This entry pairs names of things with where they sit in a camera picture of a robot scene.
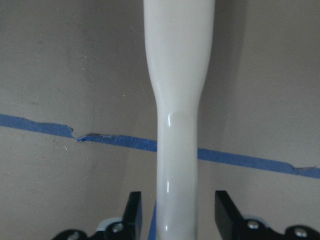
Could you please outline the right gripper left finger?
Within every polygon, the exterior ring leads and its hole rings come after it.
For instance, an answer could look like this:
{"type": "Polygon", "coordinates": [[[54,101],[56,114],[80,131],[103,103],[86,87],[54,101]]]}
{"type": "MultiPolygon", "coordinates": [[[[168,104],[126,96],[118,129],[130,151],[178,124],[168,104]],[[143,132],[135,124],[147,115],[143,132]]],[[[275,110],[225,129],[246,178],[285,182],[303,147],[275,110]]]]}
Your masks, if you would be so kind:
{"type": "Polygon", "coordinates": [[[132,191],[122,217],[101,221],[96,232],[89,236],[79,229],[67,229],[58,233],[55,240],[139,240],[142,229],[142,194],[132,191]]]}

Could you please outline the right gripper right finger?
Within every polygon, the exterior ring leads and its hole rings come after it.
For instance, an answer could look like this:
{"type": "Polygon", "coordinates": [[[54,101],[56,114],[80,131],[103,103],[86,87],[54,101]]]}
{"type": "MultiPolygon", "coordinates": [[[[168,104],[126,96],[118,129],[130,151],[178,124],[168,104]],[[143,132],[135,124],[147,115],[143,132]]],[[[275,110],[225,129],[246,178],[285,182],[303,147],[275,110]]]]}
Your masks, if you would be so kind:
{"type": "Polygon", "coordinates": [[[214,219],[223,240],[318,240],[320,232],[306,225],[292,225],[278,233],[262,221],[245,218],[225,190],[214,194],[214,219]]]}

